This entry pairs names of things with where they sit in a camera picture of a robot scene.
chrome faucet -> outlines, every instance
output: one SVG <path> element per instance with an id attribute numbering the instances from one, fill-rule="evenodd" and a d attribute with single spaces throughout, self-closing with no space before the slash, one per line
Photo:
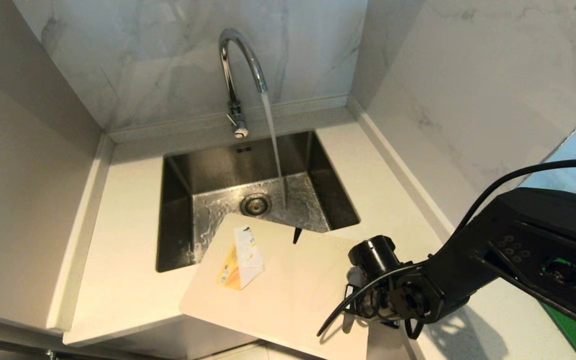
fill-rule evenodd
<path id="1" fill-rule="evenodd" d="M 235 94 L 233 76 L 231 75 L 231 66 L 228 61 L 228 43 L 231 41 L 237 44 L 241 52 L 244 54 L 248 66 L 250 66 L 250 71 L 252 71 L 254 84 L 259 93 L 267 92 L 268 88 L 266 87 L 266 80 L 264 79 L 264 73 L 261 71 L 258 57 L 255 55 L 255 51 L 253 51 L 250 41 L 248 41 L 241 32 L 238 32 L 233 28 L 222 31 L 221 35 L 219 35 L 219 56 L 221 57 L 221 66 L 223 68 L 223 74 L 226 77 L 226 86 L 228 87 L 228 96 L 230 98 L 228 101 L 228 113 L 226 116 L 232 123 L 232 131 L 235 137 L 242 139 L 248 135 L 249 131 L 246 127 L 244 114 L 242 113 L 242 104 L 237 100 L 237 95 Z"/>

black cable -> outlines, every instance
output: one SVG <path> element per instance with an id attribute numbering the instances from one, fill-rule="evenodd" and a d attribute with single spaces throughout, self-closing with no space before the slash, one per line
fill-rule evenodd
<path id="1" fill-rule="evenodd" d="M 464 228 L 468 224 L 468 221 L 470 221 L 475 212 L 477 212 L 477 209 L 480 207 L 480 205 L 482 205 L 482 203 L 488 198 L 488 196 L 490 196 L 490 194 L 496 191 L 496 189 L 500 187 L 503 183 L 508 182 L 509 180 L 512 180 L 514 178 L 519 178 L 520 176 L 532 173 L 539 173 L 541 171 L 546 170 L 565 169 L 571 167 L 576 167 L 576 159 L 544 162 L 542 164 L 526 166 L 525 168 L 521 168 L 519 170 L 515 170 L 512 171 L 511 173 L 503 175 L 502 177 L 498 178 L 498 180 L 490 184 L 490 186 L 487 187 L 487 189 L 485 189 L 484 192 L 480 194 L 477 200 L 475 200 L 475 202 L 472 203 L 470 209 L 468 209 L 466 215 L 464 215 L 463 219 L 461 219 L 461 222 L 459 223 L 459 225 L 457 225 L 457 228 L 455 228 L 454 232 L 450 236 L 450 239 L 454 238 L 455 235 L 457 235 L 461 230 L 464 230 Z"/>
<path id="2" fill-rule="evenodd" d="M 413 330 L 412 321 L 410 319 L 405 319 L 404 326 L 406 327 L 406 335 L 408 335 L 408 339 L 416 340 L 421 334 L 421 330 L 424 328 L 424 323 L 417 321 Z"/>
<path id="3" fill-rule="evenodd" d="M 423 261 L 418 262 L 416 264 L 409 264 L 406 266 L 402 266 L 400 268 L 396 268 L 392 271 L 388 271 L 385 274 L 383 274 L 382 276 L 375 278 L 375 280 L 370 281 L 368 284 L 366 284 L 361 289 L 350 294 L 350 296 L 343 299 L 343 301 L 341 301 L 341 303 L 339 303 L 339 305 L 337 305 L 336 308 L 334 308 L 334 310 L 330 313 L 330 315 L 327 317 L 326 321 L 324 321 L 324 324 L 321 326 L 319 331 L 317 331 L 317 336 L 320 337 L 322 335 L 322 333 L 324 332 L 324 330 L 326 330 L 326 328 L 328 328 L 330 326 L 330 324 L 332 324 L 332 322 L 339 316 L 339 314 L 341 314 L 341 312 L 343 312 L 345 307 L 347 305 L 349 305 L 350 303 L 352 303 L 352 301 L 354 301 L 357 297 L 361 296 L 361 294 L 365 293 L 369 289 L 372 289 L 372 287 L 374 287 L 375 285 L 380 283 L 382 280 L 384 280 L 390 276 L 395 276 L 395 275 L 398 275 L 400 273 L 407 272 L 411 269 L 416 269 L 416 268 L 420 267 L 421 265 L 423 265 L 425 262 L 426 262 L 426 260 L 423 260 Z"/>

floor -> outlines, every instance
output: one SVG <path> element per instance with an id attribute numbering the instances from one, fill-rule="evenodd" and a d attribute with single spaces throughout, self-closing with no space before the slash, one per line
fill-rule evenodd
<path id="1" fill-rule="evenodd" d="M 201 360 L 318 360 L 319 357 L 302 353 L 272 342 L 256 341 Z"/>

stainless steel sink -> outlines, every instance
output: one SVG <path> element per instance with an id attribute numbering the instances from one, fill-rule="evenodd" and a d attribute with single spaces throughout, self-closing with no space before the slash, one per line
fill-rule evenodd
<path id="1" fill-rule="evenodd" d="M 359 223 L 314 132 L 279 136 L 277 146 L 286 208 L 270 138 L 164 158 L 158 272 L 201 262 L 226 214 L 319 233 Z"/>

wall tile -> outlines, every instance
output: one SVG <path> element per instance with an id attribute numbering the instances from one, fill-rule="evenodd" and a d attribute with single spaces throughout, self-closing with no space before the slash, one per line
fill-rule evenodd
<path id="1" fill-rule="evenodd" d="M 253 44 L 270 102 L 347 94 L 367 0 L 14 0 L 46 52 L 105 130 L 227 110 L 217 41 Z M 233 49 L 244 108 L 261 100 Z"/>
<path id="2" fill-rule="evenodd" d="M 370 0 L 352 95 L 453 223 L 576 127 L 576 1 Z"/>

